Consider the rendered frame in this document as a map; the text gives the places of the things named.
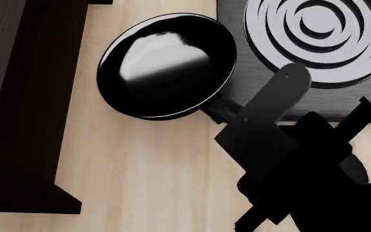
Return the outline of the grey spiral stove burner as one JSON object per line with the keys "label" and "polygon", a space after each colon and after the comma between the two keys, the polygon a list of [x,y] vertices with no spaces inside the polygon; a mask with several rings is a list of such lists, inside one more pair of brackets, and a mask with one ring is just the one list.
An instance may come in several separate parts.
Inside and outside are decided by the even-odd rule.
{"label": "grey spiral stove burner", "polygon": [[243,22],[271,71],[296,63],[326,89],[371,78],[371,0],[248,0]]}

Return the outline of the dark stove top slab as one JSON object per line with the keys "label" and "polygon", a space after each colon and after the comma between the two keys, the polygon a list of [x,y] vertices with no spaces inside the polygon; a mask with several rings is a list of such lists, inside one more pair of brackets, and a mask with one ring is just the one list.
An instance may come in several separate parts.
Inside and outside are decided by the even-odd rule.
{"label": "dark stove top slab", "polygon": [[[232,33],[237,45],[236,68],[222,90],[223,96],[245,105],[269,81],[271,71],[255,55],[244,31],[244,11],[248,0],[217,0],[217,18]],[[346,88],[313,88],[285,116],[295,120],[308,111],[316,111],[331,121],[340,121],[353,110],[359,99],[371,102],[371,78]]]}

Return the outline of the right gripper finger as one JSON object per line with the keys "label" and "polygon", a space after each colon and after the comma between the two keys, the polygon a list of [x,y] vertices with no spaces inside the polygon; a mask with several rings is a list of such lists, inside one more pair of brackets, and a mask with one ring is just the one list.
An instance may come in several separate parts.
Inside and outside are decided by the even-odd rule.
{"label": "right gripper finger", "polygon": [[350,142],[371,123],[371,102],[366,97],[360,98],[359,101],[359,105],[335,127],[341,142]]}
{"label": "right gripper finger", "polygon": [[215,137],[215,141],[246,172],[274,173],[296,147],[276,123],[303,98],[310,85],[310,73],[304,66],[285,65]]}

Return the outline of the dark wooden cabinet shelf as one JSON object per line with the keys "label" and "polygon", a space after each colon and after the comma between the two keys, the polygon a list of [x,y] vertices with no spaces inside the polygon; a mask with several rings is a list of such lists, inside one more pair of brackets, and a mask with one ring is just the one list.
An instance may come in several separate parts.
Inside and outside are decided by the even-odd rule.
{"label": "dark wooden cabinet shelf", "polygon": [[89,5],[0,0],[0,212],[74,214],[55,185]]}

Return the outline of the black frying pan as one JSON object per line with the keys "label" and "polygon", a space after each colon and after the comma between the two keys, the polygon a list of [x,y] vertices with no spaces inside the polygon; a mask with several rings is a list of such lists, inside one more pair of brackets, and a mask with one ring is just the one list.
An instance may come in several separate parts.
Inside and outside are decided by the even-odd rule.
{"label": "black frying pan", "polygon": [[120,34],[103,53],[97,88],[115,111],[146,121],[179,119],[208,106],[237,62],[231,32],[216,19],[170,13]]}

